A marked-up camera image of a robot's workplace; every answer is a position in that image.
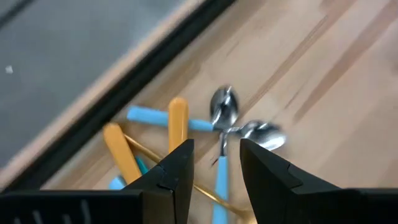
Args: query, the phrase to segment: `gray floor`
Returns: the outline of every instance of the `gray floor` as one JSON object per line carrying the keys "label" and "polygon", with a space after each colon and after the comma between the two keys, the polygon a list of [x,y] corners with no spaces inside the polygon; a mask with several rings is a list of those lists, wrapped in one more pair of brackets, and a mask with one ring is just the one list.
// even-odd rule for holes
{"label": "gray floor", "polygon": [[182,1],[36,0],[0,30],[0,167]]}

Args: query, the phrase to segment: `wooden floor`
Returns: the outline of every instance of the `wooden floor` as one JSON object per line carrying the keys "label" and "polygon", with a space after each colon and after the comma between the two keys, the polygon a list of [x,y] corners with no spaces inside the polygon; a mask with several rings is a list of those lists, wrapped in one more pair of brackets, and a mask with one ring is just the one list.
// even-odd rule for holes
{"label": "wooden floor", "polygon": [[[166,110],[178,95],[192,118],[209,119],[213,92],[230,84],[238,125],[263,119],[287,133],[276,154],[340,187],[398,187],[397,17],[398,1],[238,1],[131,104]],[[167,129],[125,115],[115,118],[125,132],[167,154]],[[195,178],[213,189],[218,135],[190,137]],[[237,139],[229,165],[230,202],[248,208]],[[104,189],[116,175],[99,133],[45,188]],[[194,191],[190,222],[210,223],[209,205]]]}

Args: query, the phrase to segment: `light blue handle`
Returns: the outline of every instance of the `light blue handle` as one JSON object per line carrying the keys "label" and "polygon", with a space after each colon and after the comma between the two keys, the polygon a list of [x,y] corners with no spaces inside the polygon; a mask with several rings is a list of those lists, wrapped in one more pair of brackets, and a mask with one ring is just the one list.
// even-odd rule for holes
{"label": "light blue handle", "polygon": [[[137,161],[138,168],[141,171],[141,174],[144,175],[144,174],[148,173],[149,169],[145,165],[144,161],[138,156],[136,157],[136,161]],[[123,177],[117,176],[111,181],[111,183],[109,183],[108,188],[110,190],[121,190],[126,185],[127,185],[126,181],[124,181]]]}
{"label": "light blue handle", "polygon": [[[224,200],[228,200],[228,160],[226,156],[218,158],[218,170],[216,180],[216,194]],[[228,224],[228,211],[218,203],[214,203],[212,224]]]}
{"label": "light blue handle", "polygon": [[[167,127],[169,114],[166,111],[141,106],[132,106],[127,113],[127,119],[130,121]],[[200,119],[189,119],[188,127],[189,129],[197,131],[213,131],[213,125],[209,121]]]}

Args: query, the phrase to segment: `orange handle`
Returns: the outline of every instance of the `orange handle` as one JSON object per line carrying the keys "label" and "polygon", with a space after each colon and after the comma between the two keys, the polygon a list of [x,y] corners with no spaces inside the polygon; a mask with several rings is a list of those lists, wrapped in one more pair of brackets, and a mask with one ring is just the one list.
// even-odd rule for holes
{"label": "orange handle", "polygon": [[124,137],[120,126],[108,123],[103,128],[104,140],[112,153],[113,159],[127,184],[134,182],[141,176],[134,155]]}
{"label": "orange handle", "polygon": [[181,97],[169,103],[169,153],[188,138],[188,103]]}

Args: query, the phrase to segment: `black plastic part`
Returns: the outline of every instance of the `black plastic part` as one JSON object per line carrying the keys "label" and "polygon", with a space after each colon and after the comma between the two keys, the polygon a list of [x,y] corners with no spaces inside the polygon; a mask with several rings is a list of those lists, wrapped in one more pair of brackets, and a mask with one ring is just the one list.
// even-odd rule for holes
{"label": "black plastic part", "polygon": [[39,189],[233,2],[234,0],[204,1],[4,191]]}
{"label": "black plastic part", "polygon": [[340,189],[248,139],[240,154],[258,223],[398,223],[398,189]]}
{"label": "black plastic part", "polygon": [[123,190],[23,191],[0,195],[0,223],[187,223],[193,140]]}

